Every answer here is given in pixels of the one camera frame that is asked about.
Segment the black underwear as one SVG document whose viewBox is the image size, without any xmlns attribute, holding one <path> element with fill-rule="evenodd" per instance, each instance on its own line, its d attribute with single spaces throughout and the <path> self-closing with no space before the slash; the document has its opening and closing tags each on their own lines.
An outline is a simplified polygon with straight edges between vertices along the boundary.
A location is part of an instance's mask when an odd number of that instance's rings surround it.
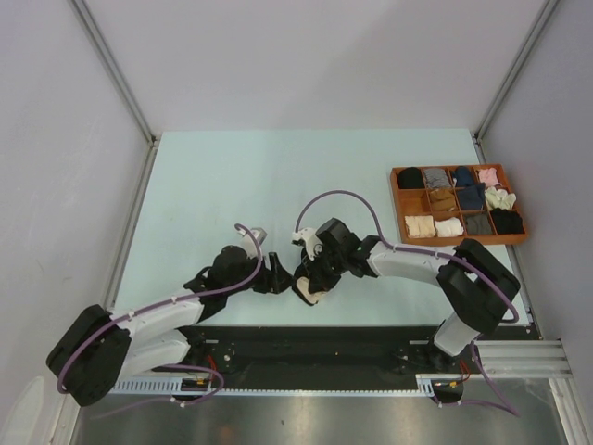
<svg viewBox="0 0 593 445">
<path fill-rule="evenodd" d="M 300 263 L 293 273 L 291 288 L 310 307 L 317 305 L 329 292 L 321 265 L 312 260 L 305 249 L 300 252 Z"/>
</svg>

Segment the brown boxer underwear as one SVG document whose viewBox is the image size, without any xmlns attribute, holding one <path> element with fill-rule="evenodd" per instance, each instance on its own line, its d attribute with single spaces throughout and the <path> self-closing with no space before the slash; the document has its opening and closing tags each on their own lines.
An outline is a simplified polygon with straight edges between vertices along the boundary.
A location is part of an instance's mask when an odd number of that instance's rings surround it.
<svg viewBox="0 0 593 445">
<path fill-rule="evenodd" d="M 457 209 L 457 201 L 452 189 L 438 188 L 428 193 L 432 211 L 453 211 Z"/>
</svg>

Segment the navy blue underwear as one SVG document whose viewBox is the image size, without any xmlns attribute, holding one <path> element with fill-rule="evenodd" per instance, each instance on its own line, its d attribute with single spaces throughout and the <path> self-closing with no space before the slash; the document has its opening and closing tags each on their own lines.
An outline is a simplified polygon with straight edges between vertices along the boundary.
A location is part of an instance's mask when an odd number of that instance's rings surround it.
<svg viewBox="0 0 593 445">
<path fill-rule="evenodd" d="M 461 210 L 481 210 L 485 205 L 486 185 L 478 183 L 456 190 Z"/>
</svg>

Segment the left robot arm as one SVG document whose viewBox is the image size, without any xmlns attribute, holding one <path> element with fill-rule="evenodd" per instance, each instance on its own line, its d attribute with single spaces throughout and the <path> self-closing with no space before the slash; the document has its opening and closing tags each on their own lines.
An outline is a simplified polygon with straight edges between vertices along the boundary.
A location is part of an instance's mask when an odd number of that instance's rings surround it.
<svg viewBox="0 0 593 445">
<path fill-rule="evenodd" d="M 198 368 L 205 349 L 182 328 L 225 308 L 230 296 L 252 290 L 281 294 L 291 274 L 274 252 L 258 257 L 227 246 L 182 288 L 157 303 L 117 315 L 95 304 L 85 308 L 46 358 L 57 390 L 82 406 L 103 399 L 118 380 L 165 365 Z"/>
</svg>

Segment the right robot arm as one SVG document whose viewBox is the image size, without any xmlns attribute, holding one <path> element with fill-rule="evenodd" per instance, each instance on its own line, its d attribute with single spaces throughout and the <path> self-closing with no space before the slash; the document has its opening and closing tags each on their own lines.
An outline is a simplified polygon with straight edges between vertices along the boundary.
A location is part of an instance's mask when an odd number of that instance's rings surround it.
<svg viewBox="0 0 593 445">
<path fill-rule="evenodd" d="M 358 238 L 336 218 L 319 229 L 304 229 L 301 263 L 293 290 L 313 306 L 333 290 L 344 273 L 358 278 L 408 278 L 439 287 L 452 314 L 432 335 L 424 357 L 448 372 L 480 336 L 492 334 L 513 311 L 521 285 L 480 242 L 465 239 L 454 248 L 389 245 L 379 235 Z"/>
</svg>

